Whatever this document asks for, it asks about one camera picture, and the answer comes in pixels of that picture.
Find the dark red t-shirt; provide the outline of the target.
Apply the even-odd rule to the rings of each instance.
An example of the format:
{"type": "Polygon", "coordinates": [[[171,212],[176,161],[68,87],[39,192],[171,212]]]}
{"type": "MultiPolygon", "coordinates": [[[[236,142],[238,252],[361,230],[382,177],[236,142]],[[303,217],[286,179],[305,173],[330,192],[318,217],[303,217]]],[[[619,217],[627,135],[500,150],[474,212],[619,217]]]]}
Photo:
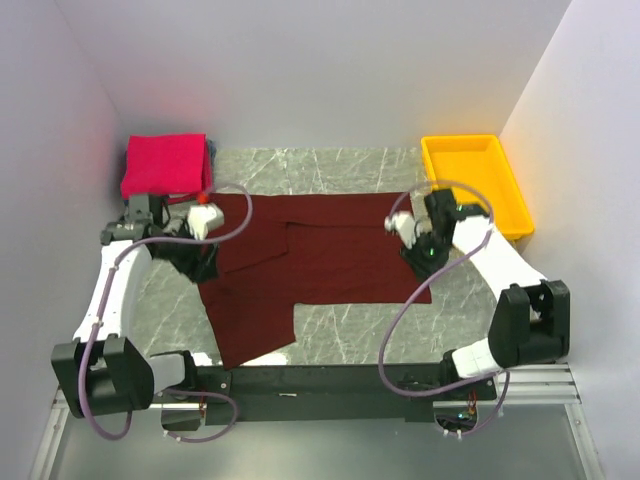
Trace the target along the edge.
{"type": "Polygon", "coordinates": [[[224,368],[294,342],[297,304],[404,302],[420,283],[383,227],[397,198],[253,196],[248,226],[219,247],[218,277],[199,286],[224,368]]]}

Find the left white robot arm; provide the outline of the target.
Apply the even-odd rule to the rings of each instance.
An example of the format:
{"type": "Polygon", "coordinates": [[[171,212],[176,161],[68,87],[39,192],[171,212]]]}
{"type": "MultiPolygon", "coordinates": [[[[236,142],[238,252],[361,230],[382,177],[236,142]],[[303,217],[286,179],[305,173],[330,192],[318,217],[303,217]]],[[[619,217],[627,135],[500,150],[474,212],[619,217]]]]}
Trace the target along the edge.
{"type": "Polygon", "coordinates": [[[94,416],[145,410],[166,390],[176,401],[193,399],[200,378],[191,353],[144,356],[128,336],[143,277],[155,260],[168,262],[193,283],[217,275],[215,244],[203,239],[224,223],[213,204],[196,204],[169,229],[166,198],[130,198],[123,216],[100,235],[101,268],[87,313],[68,343],[53,348],[51,364],[74,417],[83,415],[78,380],[94,416]]]}

